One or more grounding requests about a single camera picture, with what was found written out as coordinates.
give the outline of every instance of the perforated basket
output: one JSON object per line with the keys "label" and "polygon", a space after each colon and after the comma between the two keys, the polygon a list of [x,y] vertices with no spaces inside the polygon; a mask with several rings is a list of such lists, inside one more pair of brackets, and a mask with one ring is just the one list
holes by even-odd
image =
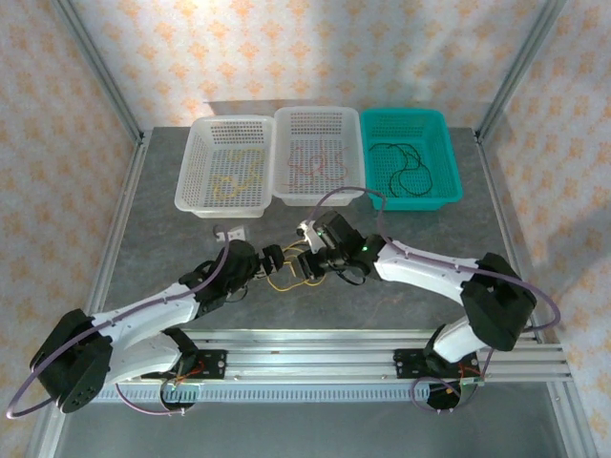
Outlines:
{"label": "perforated basket", "polygon": [[[345,107],[288,107],[274,114],[273,194],[286,205],[312,206],[340,186],[364,186],[359,115]],[[324,205],[348,205],[360,191],[343,191]]]}
{"label": "perforated basket", "polygon": [[271,202],[269,116],[198,119],[191,126],[174,203],[200,218],[259,218]]}
{"label": "perforated basket", "polygon": [[[386,210],[437,210],[462,198],[450,132],[440,112],[411,108],[361,114],[368,188]],[[382,199],[371,196],[380,209]]]}

